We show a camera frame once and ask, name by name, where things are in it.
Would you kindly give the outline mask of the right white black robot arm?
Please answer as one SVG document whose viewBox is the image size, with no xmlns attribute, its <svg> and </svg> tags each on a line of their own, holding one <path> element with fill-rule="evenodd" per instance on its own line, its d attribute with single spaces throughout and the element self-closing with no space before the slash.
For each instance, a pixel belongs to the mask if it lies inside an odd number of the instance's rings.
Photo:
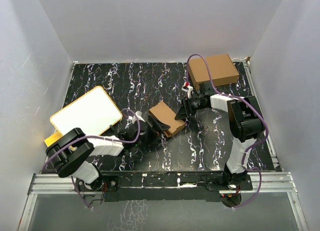
<svg viewBox="0 0 320 231">
<path fill-rule="evenodd" d="M 185 82 L 182 91 L 181 108 L 175 120 L 184 120 L 202 109 L 216 109 L 228 114 L 229 128 L 233 136 L 232 148 L 222 178 L 217 185 L 233 190 L 247 178 L 247 162 L 254 143 L 265 131 L 265 123 L 255 96 L 238 97 L 217 92 L 207 81 L 201 83 L 196 92 L 189 82 Z"/>
</svg>

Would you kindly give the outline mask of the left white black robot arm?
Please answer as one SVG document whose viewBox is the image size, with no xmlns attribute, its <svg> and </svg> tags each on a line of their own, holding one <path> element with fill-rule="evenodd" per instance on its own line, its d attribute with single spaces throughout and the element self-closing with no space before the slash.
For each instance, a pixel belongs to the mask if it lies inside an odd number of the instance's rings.
<svg viewBox="0 0 320 231">
<path fill-rule="evenodd" d="M 96 165 L 87 161 L 88 157 L 116 157 L 133 147 L 152 145 L 171 128 L 151 114 L 145 121 L 139 111 L 128 118 L 129 127 L 112 136 L 85 135 L 79 127 L 72 129 L 46 149 L 47 162 L 60 178 L 76 178 L 89 190 L 102 190 L 106 185 L 104 176 Z"/>
</svg>

